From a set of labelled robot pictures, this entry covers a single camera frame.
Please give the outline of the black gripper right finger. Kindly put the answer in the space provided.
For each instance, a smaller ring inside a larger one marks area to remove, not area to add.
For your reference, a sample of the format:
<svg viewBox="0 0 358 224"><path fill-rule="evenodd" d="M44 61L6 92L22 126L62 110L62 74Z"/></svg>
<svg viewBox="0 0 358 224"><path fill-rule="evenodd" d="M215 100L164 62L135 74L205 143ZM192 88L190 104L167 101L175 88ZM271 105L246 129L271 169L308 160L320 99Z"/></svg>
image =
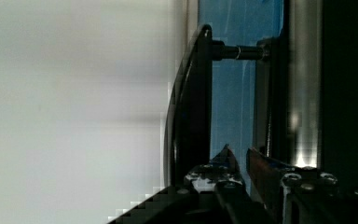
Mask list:
<svg viewBox="0 0 358 224"><path fill-rule="evenodd" d="M247 173L271 215L282 213L281 179L292 171L291 165L267 157L255 148L247 151Z"/></svg>

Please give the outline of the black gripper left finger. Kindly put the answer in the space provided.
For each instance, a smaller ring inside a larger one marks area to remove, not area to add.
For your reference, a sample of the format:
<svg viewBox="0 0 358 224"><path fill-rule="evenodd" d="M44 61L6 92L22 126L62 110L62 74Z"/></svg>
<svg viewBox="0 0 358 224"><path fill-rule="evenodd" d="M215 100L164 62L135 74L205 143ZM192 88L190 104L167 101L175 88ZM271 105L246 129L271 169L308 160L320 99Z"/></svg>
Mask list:
<svg viewBox="0 0 358 224"><path fill-rule="evenodd" d="M225 145L207 164L193 167L184 177L184 184L198 193L214 191L220 182L245 186L240 166L229 145Z"/></svg>

